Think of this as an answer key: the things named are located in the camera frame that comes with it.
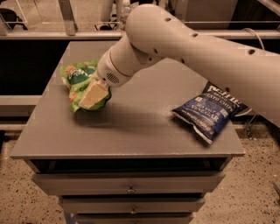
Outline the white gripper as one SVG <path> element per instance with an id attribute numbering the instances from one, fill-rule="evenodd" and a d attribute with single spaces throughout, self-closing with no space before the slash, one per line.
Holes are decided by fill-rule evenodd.
<path id="1" fill-rule="evenodd" d="M 79 106 L 86 110 L 97 110 L 104 105 L 109 86 L 119 88 L 130 80 L 129 76 L 116 69 L 110 58 L 110 50 L 101 56 L 96 73 L 100 80 L 92 80 L 79 101 Z"/>

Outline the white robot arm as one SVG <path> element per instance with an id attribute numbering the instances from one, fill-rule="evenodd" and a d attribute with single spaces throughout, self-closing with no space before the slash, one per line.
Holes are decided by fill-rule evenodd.
<path id="1" fill-rule="evenodd" d="M 166 10 L 142 4 L 129 15 L 123 37 L 100 58 L 79 105 L 91 109 L 135 73 L 164 58 L 200 74 L 280 126 L 280 55 L 188 28 Z"/>

